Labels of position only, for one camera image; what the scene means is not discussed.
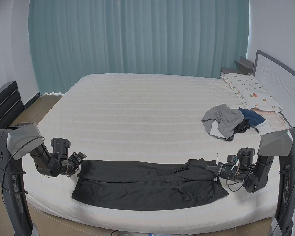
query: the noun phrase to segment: baseboard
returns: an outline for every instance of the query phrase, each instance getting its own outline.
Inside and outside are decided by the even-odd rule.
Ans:
[[[29,107],[30,107],[30,105],[32,105],[38,98],[40,97],[40,92],[39,93],[37,93],[34,97],[32,97],[31,99],[30,99],[30,101],[28,101],[25,105],[24,105],[24,108],[25,108],[25,110],[27,110]]]

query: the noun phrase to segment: pile of clothes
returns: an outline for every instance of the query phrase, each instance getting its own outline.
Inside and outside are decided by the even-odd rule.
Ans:
[[[215,106],[202,118],[205,131],[215,138],[232,141],[235,133],[254,127],[260,135],[272,132],[269,122],[253,110],[231,109],[226,104]]]

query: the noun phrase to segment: fitted sheet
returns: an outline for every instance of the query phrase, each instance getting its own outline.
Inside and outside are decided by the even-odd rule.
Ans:
[[[93,74],[80,79],[38,124],[49,152],[50,140],[71,141],[69,155],[83,152],[88,160],[185,163],[204,158],[225,163],[240,148],[258,150],[260,136],[251,128],[232,142],[208,135],[201,119],[210,108],[243,107],[221,79],[152,75]],[[287,128],[274,112],[263,113],[274,131]],[[271,217],[279,187],[279,161],[274,159],[263,189],[244,188],[213,203],[176,210],[128,211],[94,207],[71,198],[77,175],[47,178],[33,159],[23,158],[28,203],[38,210],[79,223],[143,233],[196,234],[224,230]]]

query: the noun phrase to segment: white headboard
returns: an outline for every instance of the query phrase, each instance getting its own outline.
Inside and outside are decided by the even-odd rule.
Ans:
[[[295,71],[257,50],[253,75],[283,107],[281,114],[289,125],[295,127]]]

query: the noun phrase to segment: gray headboard frame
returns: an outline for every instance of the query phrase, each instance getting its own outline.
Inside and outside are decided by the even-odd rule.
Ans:
[[[283,69],[285,69],[286,71],[288,71],[290,74],[292,74],[293,76],[295,76],[295,71],[292,70],[290,67],[286,66],[284,63],[280,62],[279,60],[275,59],[274,57],[260,51],[257,50],[256,52],[256,59],[255,59],[255,64],[254,64],[254,69],[253,69],[253,75],[255,75],[256,72],[256,67],[257,67],[257,61],[258,61],[258,55],[262,55],[264,57],[266,57],[267,59],[273,61],[274,63],[278,64],[280,67],[282,67]]]

